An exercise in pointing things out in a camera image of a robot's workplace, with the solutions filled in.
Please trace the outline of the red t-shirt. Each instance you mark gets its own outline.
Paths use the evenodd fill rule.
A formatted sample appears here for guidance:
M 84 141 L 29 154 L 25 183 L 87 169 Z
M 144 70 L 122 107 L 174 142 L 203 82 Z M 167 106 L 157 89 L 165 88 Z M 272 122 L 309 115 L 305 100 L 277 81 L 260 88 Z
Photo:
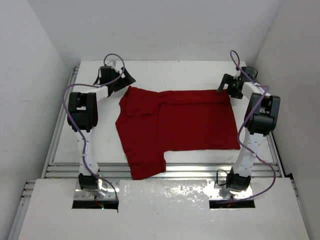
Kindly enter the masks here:
M 116 129 L 129 167 L 165 167 L 167 151 L 239 150 L 226 91 L 129 87 L 119 101 Z

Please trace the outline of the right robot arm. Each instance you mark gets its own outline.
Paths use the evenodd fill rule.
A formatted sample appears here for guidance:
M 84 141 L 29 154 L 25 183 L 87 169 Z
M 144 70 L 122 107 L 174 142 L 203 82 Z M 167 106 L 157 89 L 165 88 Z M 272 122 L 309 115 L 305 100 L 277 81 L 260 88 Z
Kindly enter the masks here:
M 243 81 L 240 76 L 224 74 L 217 89 L 226 92 L 231 98 L 248 99 L 243 124 L 239 132 L 244 131 L 244 140 L 239 141 L 240 153 L 226 176 L 226 188 L 232 192 L 247 190 L 252 177 L 254 161 L 259 159 L 258 152 L 266 137 L 276 128 L 281 98 L 271 95 L 257 82 Z

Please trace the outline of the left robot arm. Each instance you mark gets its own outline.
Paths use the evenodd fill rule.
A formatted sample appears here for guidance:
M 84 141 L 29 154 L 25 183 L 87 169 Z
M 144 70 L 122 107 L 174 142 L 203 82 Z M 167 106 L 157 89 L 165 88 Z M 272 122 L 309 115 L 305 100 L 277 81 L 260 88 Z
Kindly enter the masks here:
M 104 181 L 99 176 L 93 143 L 99 119 L 98 102 L 135 82 L 125 67 L 116 70 L 114 66 L 103 65 L 98 70 L 94 84 L 88 86 L 89 89 L 69 93 L 67 123 L 76 135 L 80 150 L 78 182 L 82 190 L 97 191 Z

